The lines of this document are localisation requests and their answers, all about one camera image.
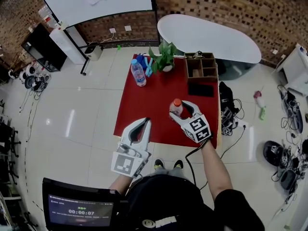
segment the whiteboard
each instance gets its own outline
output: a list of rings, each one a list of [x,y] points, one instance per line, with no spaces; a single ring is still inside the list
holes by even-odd
[[[45,0],[58,18],[69,26],[117,13],[152,10],[151,0],[101,0],[91,5],[87,0]]]

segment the black helmet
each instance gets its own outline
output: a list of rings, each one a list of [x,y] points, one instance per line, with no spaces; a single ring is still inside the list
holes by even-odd
[[[263,155],[265,159],[274,166],[279,166],[283,147],[274,141],[267,141],[264,144]]]

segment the cardboard box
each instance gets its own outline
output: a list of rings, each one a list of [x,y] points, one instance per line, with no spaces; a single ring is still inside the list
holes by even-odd
[[[193,59],[195,53],[185,53],[186,77],[188,83],[216,82],[217,65],[213,53],[202,53],[203,58]]]

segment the sneaker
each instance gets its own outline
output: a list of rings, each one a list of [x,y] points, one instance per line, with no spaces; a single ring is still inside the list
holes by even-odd
[[[160,159],[155,160],[154,169],[156,170],[158,167],[165,168],[164,162]]]
[[[175,167],[184,168],[183,161],[182,160],[176,161],[173,168]]]

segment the display screen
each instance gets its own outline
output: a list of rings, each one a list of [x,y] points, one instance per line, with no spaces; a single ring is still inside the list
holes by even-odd
[[[48,195],[50,222],[85,227],[108,227],[113,203],[80,201]]]

